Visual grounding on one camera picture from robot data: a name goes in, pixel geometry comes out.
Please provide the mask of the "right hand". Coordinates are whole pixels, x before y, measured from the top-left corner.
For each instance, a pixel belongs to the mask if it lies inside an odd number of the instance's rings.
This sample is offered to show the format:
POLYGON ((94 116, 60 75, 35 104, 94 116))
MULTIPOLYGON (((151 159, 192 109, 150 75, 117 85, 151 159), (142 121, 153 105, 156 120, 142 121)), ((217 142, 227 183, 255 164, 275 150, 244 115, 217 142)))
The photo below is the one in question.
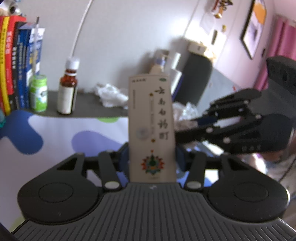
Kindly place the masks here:
POLYGON ((289 157, 289 151, 281 150, 281 151, 265 152, 265 153, 261 153, 261 156, 266 161, 281 162, 286 160, 289 157))

